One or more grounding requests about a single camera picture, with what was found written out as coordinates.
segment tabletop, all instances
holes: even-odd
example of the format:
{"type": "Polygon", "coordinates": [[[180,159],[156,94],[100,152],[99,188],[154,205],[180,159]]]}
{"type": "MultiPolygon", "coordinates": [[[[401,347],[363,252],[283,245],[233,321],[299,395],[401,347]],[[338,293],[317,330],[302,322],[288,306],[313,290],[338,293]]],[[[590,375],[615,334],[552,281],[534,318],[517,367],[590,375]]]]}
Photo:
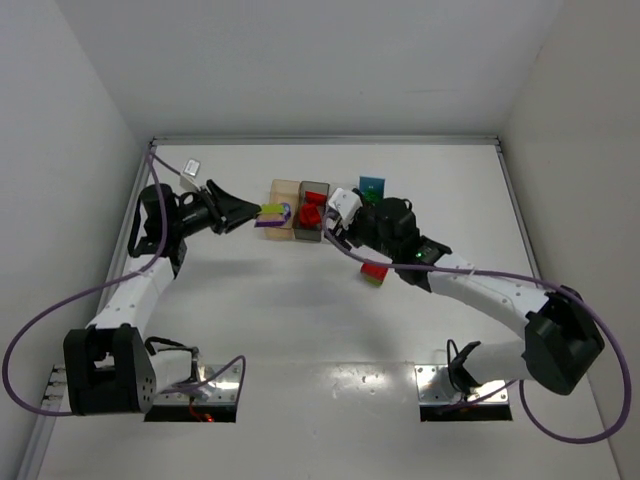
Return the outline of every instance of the tabletop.
{"type": "MultiPolygon", "coordinates": [[[[162,145],[157,154],[178,169],[197,159],[199,180],[256,203],[273,179],[384,177],[385,196],[410,199],[423,234],[479,267],[531,273],[493,145],[162,145]]],[[[62,418],[40,480],[618,478],[608,443],[545,437],[515,392],[513,421],[420,422],[413,365],[444,363],[448,338],[514,339],[498,322],[391,273],[372,287],[325,242],[268,240],[245,225],[187,245],[146,334],[197,345],[208,363],[245,354],[237,422],[62,418]]],[[[547,426],[575,436],[602,429],[587,380],[568,398],[527,387],[547,426]]]]}

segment robotic arm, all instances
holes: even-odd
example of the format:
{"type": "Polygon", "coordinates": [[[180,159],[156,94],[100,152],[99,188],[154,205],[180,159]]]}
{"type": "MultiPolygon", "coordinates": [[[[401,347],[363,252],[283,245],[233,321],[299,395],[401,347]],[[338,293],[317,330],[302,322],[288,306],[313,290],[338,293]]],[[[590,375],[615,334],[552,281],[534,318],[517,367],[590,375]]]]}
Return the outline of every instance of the robotic arm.
{"type": "Polygon", "coordinates": [[[145,338],[145,327],[160,295],[180,272],[187,252],[185,238],[209,227],[229,233],[255,218],[260,206],[240,200],[208,180],[177,196],[161,185],[146,187],[129,238],[129,272],[147,265],[160,247],[160,202],[167,213],[167,241],[160,257],[145,272],[120,284],[107,306],[86,329],[71,330],[64,340],[69,403],[76,415],[148,412],[157,394],[167,387],[195,381],[198,350],[164,339],[145,338]],[[140,205],[147,218],[145,235],[136,245],[140,205]],[[155,351],[152,343],[165,347],[155,351]]]}
{"type": "Polygon", "coordinates": [[[338,189],[328,205],[336,221],[333,236],[345,248],[365,245],[393,264],[415,266],[397,268],[396,273],[410,285],[489,315],[519,337],[497,345],[466,345],[448,365],[454,390],[469,394],[491,380],[533,379],[554,393],[569,395],[604,349],[590,315],[563,295],[469,275],[471,263],[420,234],[408,200],[384,198],[374,205],[357,190],[338,189]]]}

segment wall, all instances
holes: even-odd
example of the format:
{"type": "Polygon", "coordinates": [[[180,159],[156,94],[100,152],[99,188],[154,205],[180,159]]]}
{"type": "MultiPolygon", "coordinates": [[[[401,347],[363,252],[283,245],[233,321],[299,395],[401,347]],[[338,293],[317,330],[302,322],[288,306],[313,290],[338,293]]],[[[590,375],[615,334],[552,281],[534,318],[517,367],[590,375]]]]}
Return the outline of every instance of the wall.
{"type": "Polygon", "coordinates": [[[57,0],[132,128],[495,134],[561,0],[57,0]]]}
{"type": "MultiPolygon", "coordinates": [[[[53,0],[0,2],[0,351],[55,301],[102,280],[140,161],[134,137],[53,0]]],[[[51,315],[11,362],[38,404],[65,330],[96,298],[51,315]]],[[[0,478],[13,478],[35,418],[0,392],[0,478]]]]}
{"type": "MultiPolygon", "coordinates": [[[[582,292],[621,340],[640,381],[640,3],[566,0],[502,132],[545,276],[582,292]]],[[[590,374],[608,424],[620,408],[611,349],[590,374]]],[[[638,402],[612,440],[638,478],[638,402]]]]}

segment white tag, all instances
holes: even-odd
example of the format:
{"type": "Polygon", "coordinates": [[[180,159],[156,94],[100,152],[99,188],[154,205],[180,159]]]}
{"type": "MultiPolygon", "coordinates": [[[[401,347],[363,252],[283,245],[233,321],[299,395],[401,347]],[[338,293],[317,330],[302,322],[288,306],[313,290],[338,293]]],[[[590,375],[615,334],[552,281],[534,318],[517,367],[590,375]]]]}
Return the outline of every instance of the white tag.
{"type": "Polygon", "coordinates": [[[196,178],[196,176],[198,175],[198,170],[200,170],[200,162],[194,158],[190,158],[187,164],[182,169],[182,173],[196,178]]]}

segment purple object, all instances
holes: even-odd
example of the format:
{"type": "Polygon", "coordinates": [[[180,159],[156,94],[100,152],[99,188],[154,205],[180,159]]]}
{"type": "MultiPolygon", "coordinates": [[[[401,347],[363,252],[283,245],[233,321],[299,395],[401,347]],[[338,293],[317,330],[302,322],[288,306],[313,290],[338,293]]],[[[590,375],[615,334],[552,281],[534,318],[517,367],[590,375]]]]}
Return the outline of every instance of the purple object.
{"type": "Polygon", "coordinates": [[[288,203],[281,203],[284,206],[284,213],[265,213],[259,215],[254,225],[255,228],[281,227],[291,218],[291,206],[288,203]]]}

